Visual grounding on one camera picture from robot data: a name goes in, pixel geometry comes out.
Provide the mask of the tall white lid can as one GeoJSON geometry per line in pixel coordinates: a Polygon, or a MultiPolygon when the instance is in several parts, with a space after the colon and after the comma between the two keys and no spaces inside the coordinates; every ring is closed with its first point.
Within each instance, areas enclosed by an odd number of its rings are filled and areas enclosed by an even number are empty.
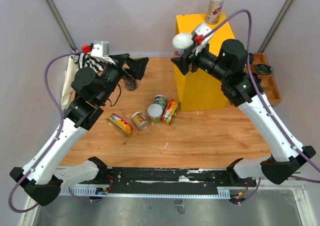
{"type": "Polygon", "coordinates": [[[210,25],[217,24],[225,0],[209,0],[205,22],[210,25]]]}
{"type": "Polygon", "coordinates": [[[180,57],[185,52],[185,50],[187,50],[194,44],[192,37],[193,36],[190,33],[179,33],[174,36],[172,45],[174,47],[175,57],[180,57]]]}

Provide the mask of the dark brown can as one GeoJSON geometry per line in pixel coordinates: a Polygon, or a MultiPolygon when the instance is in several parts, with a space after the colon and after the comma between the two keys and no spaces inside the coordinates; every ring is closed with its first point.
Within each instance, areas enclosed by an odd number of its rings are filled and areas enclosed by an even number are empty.
{"type": "Polygon", "coordinates": [[[138,88],[138,83],[135,78],[124,78],[123,79],[124,86],[128,91],[134,91],[138,88]]]}

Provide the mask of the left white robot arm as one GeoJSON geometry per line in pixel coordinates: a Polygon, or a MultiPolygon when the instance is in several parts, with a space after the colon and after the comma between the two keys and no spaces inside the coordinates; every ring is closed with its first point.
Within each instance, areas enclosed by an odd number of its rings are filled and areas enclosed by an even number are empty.
{"type": "Polygon", "coordinates": [[[107,64],[99,75],[91,67],[79,69],[71,87],[75,98],[69,107],[59,111],[59,125],[38,152],[24,167],[15,167],[10,177],[21,186],[37,205],[53,202],[62,190],[84,181],[103,183],[107,178],[107,165],[97,157],[84,163],[58,171],[65,155],[97,122],[110,95],[121,79],[141,80],[149,62],[148,57],[133,59],[129,54],[113,55],[114,64],[107,64]]]}

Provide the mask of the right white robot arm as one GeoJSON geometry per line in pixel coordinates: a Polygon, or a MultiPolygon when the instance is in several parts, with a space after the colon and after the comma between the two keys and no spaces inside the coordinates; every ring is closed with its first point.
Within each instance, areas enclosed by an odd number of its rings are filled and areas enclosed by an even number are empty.
{"type": "Polygon", "coordinates": [[[304,146],[288,130],[272,108],[258,81],[244,71],[248,51],[236,39],[222,43],[218,56],[205,47],[194,45],[171,61],[183,75],[201,69],[221,82],[221,91],[255,125],[266,141],[271,155],[263,158],[240,158],[230,165],[226,179],[233,186],[245,178],[265,177],[274,184],[282,184],[291,177],[316,151],[304,146]]]}

